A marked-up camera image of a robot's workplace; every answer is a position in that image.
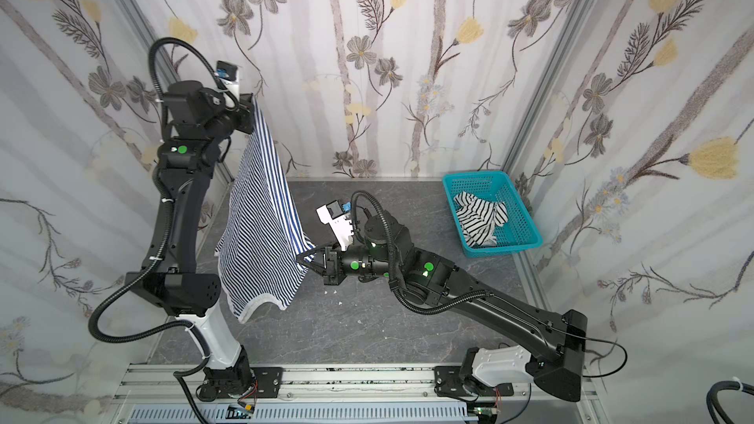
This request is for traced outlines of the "blue striped tank top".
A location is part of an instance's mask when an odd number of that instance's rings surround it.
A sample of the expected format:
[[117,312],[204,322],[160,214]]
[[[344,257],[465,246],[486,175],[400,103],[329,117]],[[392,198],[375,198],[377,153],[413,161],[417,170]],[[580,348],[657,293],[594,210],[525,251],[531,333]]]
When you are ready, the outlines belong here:
[[229,308],[240,323],[263,304],[281,310],[291,305],[307,273],[296,257],[313,247],[260,109],[254,123],[231,189],[227,226],[215,249]]

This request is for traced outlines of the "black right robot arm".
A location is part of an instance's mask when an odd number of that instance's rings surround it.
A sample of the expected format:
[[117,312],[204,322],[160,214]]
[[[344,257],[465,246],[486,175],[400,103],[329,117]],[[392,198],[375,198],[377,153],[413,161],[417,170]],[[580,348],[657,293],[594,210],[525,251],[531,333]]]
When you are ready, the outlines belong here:
[[367,219],[348,247],[320,245],[296,258],[325,284],[349,276],[368,283],[384,277],[398,302],[424,316],[461,314],[512,340],[504,349],[472,347],[459,378],[474,395],[499,385],[530,383],[546,394],[579,402],[586,317],[521,302],[480,282],[455,262],[414,245],[410,231],[391,214]]

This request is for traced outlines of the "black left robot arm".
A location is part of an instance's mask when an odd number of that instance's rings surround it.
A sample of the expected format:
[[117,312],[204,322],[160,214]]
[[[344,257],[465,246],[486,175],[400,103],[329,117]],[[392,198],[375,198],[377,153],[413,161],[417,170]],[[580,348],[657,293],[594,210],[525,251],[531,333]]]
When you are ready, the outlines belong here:
[[[206,383],[249,388],[254,371],[219,300],[239,302],[243,313],[265,302],[287,307],[306,274],[296,259],[309,251],[311,241],[254,95],[238,95],[236,109],[229,110],[226,92],[188,80],[170,86],[165,98],[175,131],[159,147],[153,173],[160,194],[156,226],[143,265],[127,275],[123,290],[163,309],[167,329],[190,335]],[[220,267],[202,273],[196,264],[201,207],[220,144],[237,131],[251,140],[232,193]]]

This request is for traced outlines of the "black striped tank top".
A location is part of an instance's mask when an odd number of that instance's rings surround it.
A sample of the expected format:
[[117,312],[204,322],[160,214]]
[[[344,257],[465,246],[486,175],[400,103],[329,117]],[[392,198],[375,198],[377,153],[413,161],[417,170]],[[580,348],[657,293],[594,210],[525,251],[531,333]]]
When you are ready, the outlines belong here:
[[496,247],[498,228],[509,221],[504,202],[489,201],[469,192],[461,192],[453,198],[456,216],[461,226],[465,243],[473,249]]

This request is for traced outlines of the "teal plastic basket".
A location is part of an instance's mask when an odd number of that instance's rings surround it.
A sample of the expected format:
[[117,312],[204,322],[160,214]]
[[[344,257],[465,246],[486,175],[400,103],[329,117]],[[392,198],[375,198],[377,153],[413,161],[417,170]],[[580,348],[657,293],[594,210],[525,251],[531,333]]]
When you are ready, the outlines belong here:
[[442,183],[466,256],[489,257],[541,247],[542,235],[506,173],[455,173],[444,176]]

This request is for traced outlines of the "aluminium corner post left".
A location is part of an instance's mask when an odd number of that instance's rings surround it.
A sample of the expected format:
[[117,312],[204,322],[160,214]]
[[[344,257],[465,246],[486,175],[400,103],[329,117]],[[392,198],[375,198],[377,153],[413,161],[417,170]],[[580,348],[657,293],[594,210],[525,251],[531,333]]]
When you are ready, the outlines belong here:
[[[137,4],[137,0],[114,1],[116,2],[121,12],[127,17],[127,21],[129,22],[133,32],[137,36],[137,39],[141,43],[141,46],[145,49],[145,51],[148,51],[149,47],[151,47],[151,44],[156,41],[159,36],[157,35],[157,33],[155,33],[155,28],[151,25],[151,23],[149,23],[149,20],[147,19],[145,13],[143,13],[143,10],[141,10],[141,7],[139,7],[139,4]],[[156,58],[157,74],[159,78],[161,78],[161,82],[164,82],[167,87],[167,84],[176,82],[179,79],[179,75],[173,68],[172,64],[170,64],[168,54],[164,49],[159,51],[158,56],[159,57]],[[219,171],[221,180],[226,185],[230,185],[232,184],[232,182],[235,182],[235,178],[224,162],[219,163],[217,169]]]

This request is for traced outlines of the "aluminium corner post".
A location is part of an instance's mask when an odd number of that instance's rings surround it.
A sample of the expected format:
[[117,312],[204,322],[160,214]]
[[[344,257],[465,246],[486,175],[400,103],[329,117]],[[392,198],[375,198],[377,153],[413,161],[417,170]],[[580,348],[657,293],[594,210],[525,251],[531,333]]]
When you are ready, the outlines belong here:
[[[145,13],[143,13],[143,10],[141,10],[141,7],[139,7],[139,4],[137,4],[137,0],[114,1],[116,2],[121,12],[127,17],[127,21],[129,22],[133,32],[137,36],[137,39],[141,43],[141,46],[145,49],[145,51],[148,51],[149,47],[151,47],[151,44],[156,41],[159,36],[157,35],[157,33],[155,33],[155,28],[151,25],[151,23],[149,23],[149,20],[147,19]],[[158,56],[159,57],[156,58],[157,74],[159,78],[161,78],[161,82],[164,82],[167,87],[167,84],[176,82],[179,79],[179,75],[173,68],[172,64],[170,64],[168,54],[164,49],[159,51]],[[232,184],[232,182],[235,182],[235,178],[224,162],[219,163],[217,169],[219,171],[221,180],[226,185],[230,185]]]
[[546,66],[537,82],[537,86],[534,88],[518,130],[514,134],[514,140],[503,161],[502,172],[510,174],[514,170],[518,157],[522,155],[528,139],[534,132],[534,126],[545,107],[545,100],[556,83],[559,73],[565,69],[567,59],[569,59],[569,55],[576,45],[581,29],[585,25],[590,10],[596,1],[573,0],[573,3],[571,3],[571,11],[567,14],[564,26],[548,56]]

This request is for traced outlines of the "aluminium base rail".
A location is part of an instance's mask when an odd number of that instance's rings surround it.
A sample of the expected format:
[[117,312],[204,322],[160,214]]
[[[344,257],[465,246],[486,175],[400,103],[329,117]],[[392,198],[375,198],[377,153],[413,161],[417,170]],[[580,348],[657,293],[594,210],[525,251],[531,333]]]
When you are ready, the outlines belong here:
[[[173,365],[132,365],[114,395],[115,402],[183,404],[186,397],[173,377]],[[457,365],[434,364],[300,364],[257,365],[251,396],[269,402],[421,402],[440,398],[498,396],[473,392]]]

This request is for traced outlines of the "aluminium corner post right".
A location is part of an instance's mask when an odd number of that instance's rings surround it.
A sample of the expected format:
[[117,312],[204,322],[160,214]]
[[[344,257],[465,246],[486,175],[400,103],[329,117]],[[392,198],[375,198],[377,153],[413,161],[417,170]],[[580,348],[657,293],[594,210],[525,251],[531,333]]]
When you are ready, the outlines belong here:
[[571,11],[567,14],[564,26],[548,56],[546,66],[537,82],[537,86],[534,88],[518,130],[514,134],[514,140],[503,161],[502,172],[510,174],[514,170],[518,157],[522,155],[528,139],[534,132],[534,126],[545,107],[545,100],[556,83],[559,73],[565,69],[567,59],[569,59],[569,55],[576,45],[581,29],[585,25],[590,10],[596,1],[573,0],[573,3],[571,3]]

